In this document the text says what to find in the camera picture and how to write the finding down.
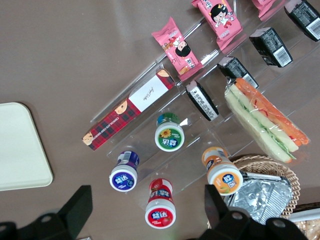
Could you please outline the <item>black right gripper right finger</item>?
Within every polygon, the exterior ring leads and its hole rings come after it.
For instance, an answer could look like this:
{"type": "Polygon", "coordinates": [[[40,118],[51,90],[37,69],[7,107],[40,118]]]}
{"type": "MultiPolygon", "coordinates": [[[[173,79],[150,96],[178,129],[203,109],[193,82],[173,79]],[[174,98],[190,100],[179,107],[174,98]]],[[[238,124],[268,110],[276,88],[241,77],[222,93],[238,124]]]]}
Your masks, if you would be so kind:
{"type": "Polygon", "coordinates": [[[214,185],[204,187],[205,213],[211,225],[198,240],[306,240],[291,221],[269,218],[260,224],[240,209],[230,210],[214,185]]]}

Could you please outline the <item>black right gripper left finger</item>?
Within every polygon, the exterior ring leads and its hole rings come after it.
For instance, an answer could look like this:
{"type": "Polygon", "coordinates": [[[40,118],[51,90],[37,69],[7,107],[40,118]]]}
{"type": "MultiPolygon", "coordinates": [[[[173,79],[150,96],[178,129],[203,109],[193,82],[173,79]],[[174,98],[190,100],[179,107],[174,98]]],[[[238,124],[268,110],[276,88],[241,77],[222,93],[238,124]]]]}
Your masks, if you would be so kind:
{"type": "Polygon", "coordinates": [[[57,213],[46,213],[18,229],[0,223],[2,240],[75,240],[93,211],[92,187],[82,185],[57,213]]]}

